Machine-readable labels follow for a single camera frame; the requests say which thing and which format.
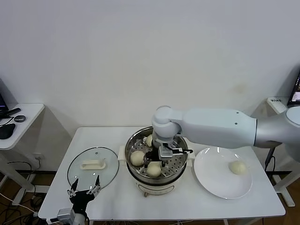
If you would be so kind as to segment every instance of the robotic hand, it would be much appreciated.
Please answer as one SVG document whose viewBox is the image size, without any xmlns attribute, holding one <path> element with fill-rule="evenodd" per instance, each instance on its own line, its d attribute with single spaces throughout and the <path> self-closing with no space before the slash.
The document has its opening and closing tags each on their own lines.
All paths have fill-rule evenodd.
<svg viewBox="0 0 300 225">
<path fill-rule="evenodd" d="M 300 160 L 300 107 L 263 120 L 230 109 L 176 111 L 161 106 L 152 117 L 152 145 L 161 161 L 173 156 L 169 144 L 181 135 L 193 143 L 228 149 L 244 146 L 272 148 L 285 143 L 286 150 Z"/>
<path fill-rule="evenodd" d="M 90 190 L 76 191 L 78 178 L 72 184 L 71 189 L 67 190 L 69 199 L 73 204 L 71 209 L 61 209 L 57 215 L 57 221 L 62 224 L 84 225 L 89 218 L 85 210 L 88 203 L 95 199 L 101 190 L 99 175 L 97 176 L 95 186 Z"/>
</svg>

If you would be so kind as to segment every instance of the white plate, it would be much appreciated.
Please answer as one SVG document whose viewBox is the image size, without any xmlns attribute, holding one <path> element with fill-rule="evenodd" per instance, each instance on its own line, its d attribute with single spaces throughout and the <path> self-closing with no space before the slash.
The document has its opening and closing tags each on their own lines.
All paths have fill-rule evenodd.
<svg viewBox="0 0 300 225">
<path fill-rule="evenodd" d="M 247 194 L 252 187 L 248 167 L 243 175 L 236 175 L 229 169 L 228 163 L 236 160 L 243 161 L 228 149 L 209 147 L 197 154 L 194 170 L 199 182 L 209 192 L 221 198 L 236 199 Z"/>
</svg>

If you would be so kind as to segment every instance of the power outlet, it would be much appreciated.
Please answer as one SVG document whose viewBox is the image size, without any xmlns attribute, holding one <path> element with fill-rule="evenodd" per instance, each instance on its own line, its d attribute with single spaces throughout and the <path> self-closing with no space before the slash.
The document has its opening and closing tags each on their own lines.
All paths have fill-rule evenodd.
<svg viewBox="0 0 300 225">
<path fill-rule="evenodd" d="M 44 155 L 42 153 L 33 153 L 32 154 L 34 156 L 35 159 L 45 159 Z"/>
</svg>

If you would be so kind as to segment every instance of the white table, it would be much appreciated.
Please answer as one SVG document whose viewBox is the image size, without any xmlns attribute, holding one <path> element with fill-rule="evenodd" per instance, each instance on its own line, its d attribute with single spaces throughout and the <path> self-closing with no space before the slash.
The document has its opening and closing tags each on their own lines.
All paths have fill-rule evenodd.
<svg viewBox="0 0 300 225">
<path fill-rule="evenodd" d="M 7 106 L 10 110 L 14 108 L 20 108 L 21 109 L 20 112 L 13 114 L 11 116 L 25 115 L 26 120 L 21 123 L 14 122 L 14 120 L 10 122 L 10 123 L 15 123 L 16 127 L 11 137 L 5 140 L 0 140 L 0 153 L 1 150 L 10 150 L 14 148 L 15 151 L 22 154 L 28 159 L 29 163 L 33 166 L 33 169 L 37 168 L 38 160 L 36 160 L 32 154 L 22 151 L 15 146 L 22 138 L 22 136 L 25 134 L 25 132 L 28 130 L 28 128 L 32 125 L 34 120 L 43 111 L 44 105 L 43 104 L 8 104 Z M 2 119 L 0 121 L 0 124 L 4 124 L 7 121 L 9 121 L 9 119 Z M 4 184 L 5 180 L 8 177 L 13 179 L 16 183 L 18 183 L 22 187 L 14 199 L 15 202 L 19 203 L 21 201 L 25 191 L 29 191 L 29 192 L 34 191 L 34 187 L 31 184 L 31 182 L 35 177 L 34 174 L 32 174 L 28 178 L 28 180 L 26 180 L 11 165 L 7 164 L 6 160 L 4 160 L 3 157 L 0 158 L 0 171 L 5 174 L 5 177 L 0 182 L 0 187 Z M 46 186 L 36 186 L 36 192 L 46 193 L 47 190 L 48 188 Z"/>
<path fill-rule="evenodd" d="M 78 154 L 92 147 L 107 147 L 118 153 L 119 147 L 125 145 L 128 138 L 139 129 L 141 127 L 78 128 L 38 216 L 44 219 L 55 218 L 59 209 L 72 207 L 67 195 L 67 189 L 70 188 L 67 171 Z M 199 144 L 188 144 L 196 153 L 205 148 Z M 244 147 L 233 151 L 246 160 L 253 175 L 250 192 L 240 199 L 226 200 L 214 196 L 199 184 L 191 167 L 186 168 L 180 184 L 173 192 L 145 198 L 135 186 L 127 167 L 120 164 L 115 179 L 88 204 L 87 214 L 90 220 L 250 218 L 244 220 L 244 224 L 262 217 L 284 215 L 285 209 L 253 150 Z"/>
</svg>

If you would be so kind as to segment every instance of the pot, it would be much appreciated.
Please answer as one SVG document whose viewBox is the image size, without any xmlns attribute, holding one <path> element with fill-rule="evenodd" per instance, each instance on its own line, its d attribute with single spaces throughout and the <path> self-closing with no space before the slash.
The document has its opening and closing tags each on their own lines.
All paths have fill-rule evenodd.
<svg viewBox="0 0 300 225">
<path fill-rule="evenodd" d="M 144 166 L 134 166 L 130 162 L 131 153 L 134 151 L 152 151 L 152 147 L 147 146 L 146 139 L 153 132 L 153 127 L 146 127 L 135 134 L 133 134 L 125 146 L 125 159 L 130 174 L 139 182 L 151 186 L 163 186 L 176 181 L 184 172 L 187 166 L 188 155 L 173 156 L 170 158 L 164 167 L 159 177 L 150 177 L 147 175 Z M 188 145 L 182 137 L 176 136 L 173 143 L 170 145 L 172 148 L 187 149 Z"/>
</svg>

